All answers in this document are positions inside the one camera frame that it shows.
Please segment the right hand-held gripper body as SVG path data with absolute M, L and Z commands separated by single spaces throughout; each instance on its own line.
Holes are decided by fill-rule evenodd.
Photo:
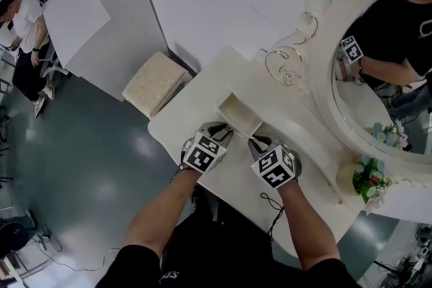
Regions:
M 280 144 L 257 159 L 250 168 L 269 187 L 277 189 L 298 179 L 302 163 L 297 152 Z

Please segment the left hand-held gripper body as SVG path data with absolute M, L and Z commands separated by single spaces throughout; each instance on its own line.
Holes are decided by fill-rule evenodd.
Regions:
M 215 140 L 196 132 L 186 142 L 182 163 L 205 174 L 214 169 L 226 156 L 227 149 Z

